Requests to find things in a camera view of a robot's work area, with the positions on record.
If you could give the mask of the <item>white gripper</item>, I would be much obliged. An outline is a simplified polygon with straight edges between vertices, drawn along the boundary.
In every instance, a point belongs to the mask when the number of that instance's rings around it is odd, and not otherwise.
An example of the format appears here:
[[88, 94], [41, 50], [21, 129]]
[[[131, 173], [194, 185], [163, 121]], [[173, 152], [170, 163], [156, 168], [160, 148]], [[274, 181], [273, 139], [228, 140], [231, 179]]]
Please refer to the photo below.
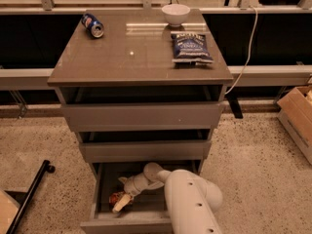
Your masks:
[[124, 184], [124, 191], [126, 193], [113, 206], [112, 212], [114, 213], [119, 213], [132, 201], [132, 197], [135, 197], [143, 190], [146, 190], [150, 184], [150, 180], [144, 174], [133, 175], [129, 178], [122, 176], [119, 177], [118, 180]]

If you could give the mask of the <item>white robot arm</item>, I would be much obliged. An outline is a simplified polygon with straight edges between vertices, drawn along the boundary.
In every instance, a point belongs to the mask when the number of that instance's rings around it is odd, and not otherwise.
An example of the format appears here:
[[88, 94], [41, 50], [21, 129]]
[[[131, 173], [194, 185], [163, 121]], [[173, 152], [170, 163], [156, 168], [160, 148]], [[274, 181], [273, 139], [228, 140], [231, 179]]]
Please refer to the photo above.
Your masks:
[[222, 234], [215, 212], [222, 205], [223, 196], [214, 183], [187, 170], [165, 170], [157, 163], [148, 163], [141, 174], [119, 180], [124, 190], [112, 212], [119, 213], [142, 191], [163, 186], [175, 234]]

